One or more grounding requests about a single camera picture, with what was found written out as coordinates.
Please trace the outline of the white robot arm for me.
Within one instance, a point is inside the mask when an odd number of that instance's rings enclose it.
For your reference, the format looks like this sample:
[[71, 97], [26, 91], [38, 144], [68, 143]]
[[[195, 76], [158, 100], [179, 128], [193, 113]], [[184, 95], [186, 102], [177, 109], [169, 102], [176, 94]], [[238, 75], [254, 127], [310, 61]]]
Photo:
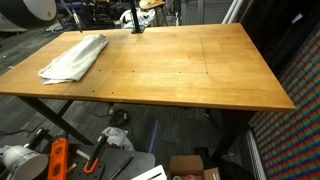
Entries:
[[53, 24], [55, 0], [0, 0], [0, 31], [17, 32]]

